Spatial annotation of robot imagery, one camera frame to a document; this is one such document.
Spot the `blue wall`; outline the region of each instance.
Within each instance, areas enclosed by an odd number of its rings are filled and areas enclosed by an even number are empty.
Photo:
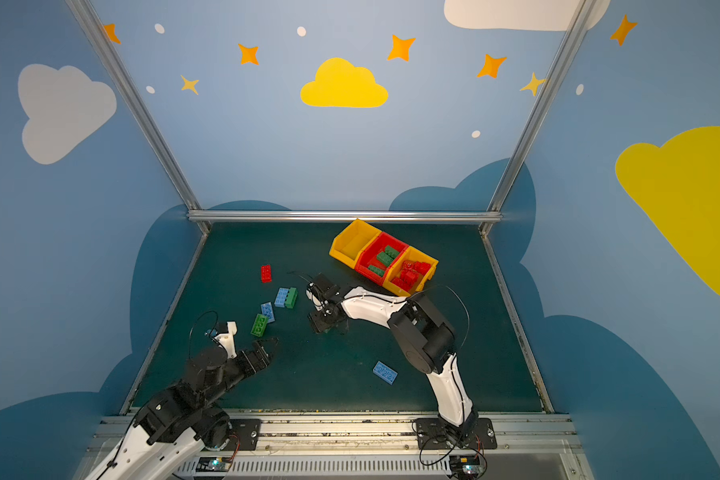
[[[624,14],[638,25],[619,46]],[[711,125],[720,1],[613,0],[490,234],[553,404],[599,480],[720,475],[720,296],[615,172],[633,144]]]
[[[200,232],[116,93],[71,152],[33,160],[18,95],[29,64],[114,86],[63,0],[0,2],[0,461],[19,441],[33,447],[11,475],[69,478],[122,405]]]
[[[563,36],[460,28],[446,19],[443,0],[94,6],[116,25],[115,48],[205,208],[256,200],[292,210],[386,210],[412,188],[455,188],[511,155],[534,102],[521,89],[533,72],[544,78]],[[416,38],[408,62],[388,60],[393,35]],[[241,64],[238,44],[258,47],[258,64]],[[507,58],[496,78],[478,78],[486,54]],[[305,104],[302,86],[334,57],[368,68],[388,91],[386,103]],[[182,90],[182,76],[198,82],[197,94]],[[407,208],[432,207],[410,201],[417,198],[408,196]]]

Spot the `yellow storage bin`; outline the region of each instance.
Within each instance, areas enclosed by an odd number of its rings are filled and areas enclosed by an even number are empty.
[[[429,267],[429,270],[426,274],[418,276],[418,280],[416,280],[416,283],[413,284],[410,291],[408,292],[392,283],[392,279],[400,275],[400,271],[403,268],[403,262],[406,260],[411,262],[425,262],[432,265]],[[424,252],[421,252],[420,250],[416,250],[412,246],[409,246],[405,249],[405,252],[403,252],[400,256],[394,259],[394,263],[389,267],[389,272],[387,272],[382,286],[384,286],[385,289],[389,290],[397,296],[411,296],[412,293],[421,292],[424,289],[424,284],[432,278],[432,276],[434,275],[434,270],[437,268],[437,266],[437,260],[432,258],[430,255],[427,255]]]
[[[330,255],[349,268],[355,269],[360,253],[381,234],[381,230],[358,218],[333,239]]]

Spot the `green mat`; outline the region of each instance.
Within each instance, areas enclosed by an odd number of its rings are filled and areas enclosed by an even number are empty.
[[[215,224],[173,318],[139,386],[134,406],[179,379],[187,359],[188,335],[203,312],[236,321],[237,349],[249,349],[250,330],[259,306],[275,301],[279,287],[296,286],[293,310],[275,308],[264,338],[279,346],[269,369],[241,382],[220,400],[224,408],[297,410],[436,410],[426,376],[403,357],[392,334],[378,325],[350,320],[348,330],[315,334],[307,313],[306,282],[297,270],[323,272],[338,284],[353,283],[386,293],[328,255],[333,237],[345,224]],[[458,365],[464,386],[479,410],[539,412],[541,404],[514,334],[476,226],[378,225],[405,243],[440,260],[428,286],[448,285],[469,309],[471,325]],[[262,283],[260,267],[272,265],[272,282]],[[445,288],[429,293],[457,331],[467,333],[461,304]],[[204,316],[192,334],[192,353],[211,342],[203,335],[213,315]],[[398,373],[393,385],[373,374],[377,361]]]

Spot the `light blue building block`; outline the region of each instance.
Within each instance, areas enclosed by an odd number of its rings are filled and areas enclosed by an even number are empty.
[[[275,312],[272,310],[272,302],[262,303],[262,315],[268,318],[267,323],[275,321]]]
[[[376,363],[376,366],[373,367],[373,372],[376,375],[380,376],[382,380],[384,380],[389,385],[391,385],[394,379],[396,379],[398,376],[398,373],[395,370],[392,370],[381,362]]]
[[[278,290],[277,298],[275,298],[275,306],[279,306],[280,308],[285,308],[287,296],[288,296],[287,288],[281,288],[280,290]]]

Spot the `black mounting plate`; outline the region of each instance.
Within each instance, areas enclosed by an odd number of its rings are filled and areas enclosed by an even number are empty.
[[[447,450],[450,448],[442,440],[445,437],[445,420],[442,418],[416,418],[414,420],[414,430],[419,432],[416,435],[419,450]],[[480,444],[483,449],[495,450],[498,447],[494,424],[490,418],[478,418],[478,424],[470,434],[469,443],[464,448],[477,450],[478,436],[480,436]]]
[[[234,450],[237,447],[236,439],[232,436],[240,439],[240,450],[256,450],[261,426],[262,421],[258,418],[230,418],[230,443],[225,450]]]

